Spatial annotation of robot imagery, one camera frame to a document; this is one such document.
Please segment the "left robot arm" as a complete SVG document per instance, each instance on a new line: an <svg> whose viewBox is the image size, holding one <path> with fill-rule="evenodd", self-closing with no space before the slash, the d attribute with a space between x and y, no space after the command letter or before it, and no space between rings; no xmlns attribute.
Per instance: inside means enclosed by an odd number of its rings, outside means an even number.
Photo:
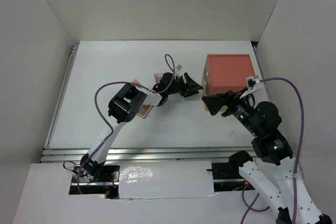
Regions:
<svg viewBox="0 0 336 224"><path fill-rule="evenodd" d="M100 135L98 142L81 158L80 169L90 181L103 177L103 166L107 154L121 129L132 121L143 105L162 106L168 96L180 94L188 98L199 93L203 87L187 73L182 76L166 72L152 89L139 83L122 82L123 87L108 103L107 120L98 109L99 115L106 122L108 129Z"/></svg>

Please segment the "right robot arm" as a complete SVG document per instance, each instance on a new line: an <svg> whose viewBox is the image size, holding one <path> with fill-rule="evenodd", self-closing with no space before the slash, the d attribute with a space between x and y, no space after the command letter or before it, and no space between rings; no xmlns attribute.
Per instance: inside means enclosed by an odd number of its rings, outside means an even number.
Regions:
<svg viewBox="0 0 336 224"><path fill-rule="evenodd" d="M229 157L228 171L233 177L246 179L263 198L276 217L276 223L331 223L311 199L303 179L294 170L296 158L286 138L278 130L282 122L277 107L267 101L256 107L241 98L239 92L203 96L211 115L222 107L222 117L234 116L254 137L255 154L267 164L277 184L274 185L246 151Z"/></svg>

